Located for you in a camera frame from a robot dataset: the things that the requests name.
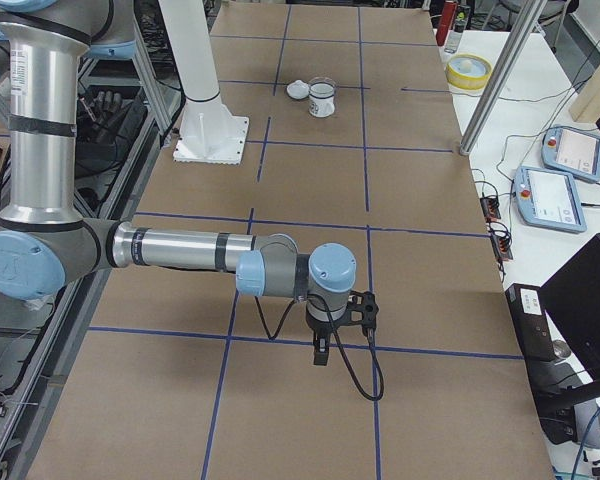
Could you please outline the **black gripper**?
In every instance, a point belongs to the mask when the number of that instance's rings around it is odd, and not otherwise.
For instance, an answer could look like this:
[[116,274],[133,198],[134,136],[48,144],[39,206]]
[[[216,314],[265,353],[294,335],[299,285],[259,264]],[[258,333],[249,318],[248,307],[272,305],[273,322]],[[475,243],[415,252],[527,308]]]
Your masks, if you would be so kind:
[[321,321],[312,316],[307,317],[307,325],[313,332],[313,364],[326,366],[329,359],[329,345],[332,327],[328,321]]

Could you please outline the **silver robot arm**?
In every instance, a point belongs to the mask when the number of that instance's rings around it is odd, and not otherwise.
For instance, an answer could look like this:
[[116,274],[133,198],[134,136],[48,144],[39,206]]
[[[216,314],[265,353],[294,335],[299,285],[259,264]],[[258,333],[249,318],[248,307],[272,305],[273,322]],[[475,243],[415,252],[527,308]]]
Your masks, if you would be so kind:
[[243,295],[304,302],[324,365],[351,316],[356,261],[337,243],[299,253],[284,234],[140,228],[89,219],[73,203],[77,74],[85,55],[135,52],[129,1],[0,1],[10,44],[11,189],[0,211],[0,292],[39,299],[92,272],[128,265],[232,273]]

